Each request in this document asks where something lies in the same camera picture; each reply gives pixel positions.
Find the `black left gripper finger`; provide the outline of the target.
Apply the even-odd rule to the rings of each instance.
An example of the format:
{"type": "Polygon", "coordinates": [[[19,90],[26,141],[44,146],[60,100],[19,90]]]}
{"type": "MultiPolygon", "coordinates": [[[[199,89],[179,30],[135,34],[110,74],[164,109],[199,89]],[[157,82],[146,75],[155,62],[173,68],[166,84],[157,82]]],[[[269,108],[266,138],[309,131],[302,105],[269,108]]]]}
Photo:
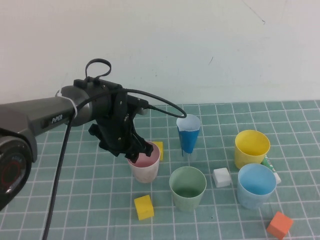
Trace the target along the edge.
{"type": "Polygon", "coordinates": [[[139,151],[134,149],[129,149],[125,153],[125,158],[127,158],[131,163],[135,164],[139,158],[139,151]]]}
{"type": "Polygon", "coordinates": [[[150,157],[153,151],[154,151],[153,144],[149,141],[144,140],[142,143],[141,150],[139,152],[141,154],[145,154],[147,157],[150,157]]]}

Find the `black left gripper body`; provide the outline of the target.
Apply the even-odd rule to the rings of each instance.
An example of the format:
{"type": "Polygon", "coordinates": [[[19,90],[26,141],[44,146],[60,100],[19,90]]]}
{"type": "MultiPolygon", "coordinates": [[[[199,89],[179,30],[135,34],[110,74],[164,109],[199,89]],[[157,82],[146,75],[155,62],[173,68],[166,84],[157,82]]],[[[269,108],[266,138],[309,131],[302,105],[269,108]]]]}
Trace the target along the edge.
{"type": "Polygon", "coordinates": [[[89,133],[96,136],[100,148],[114,156],[132,149],[140,153],[144,139],[134,126],[136,114],[145,108],[145,100],[128,95],[126,92],[114,93],[110,97],[111,107],[107,114],[96,119],[89,133]]]}

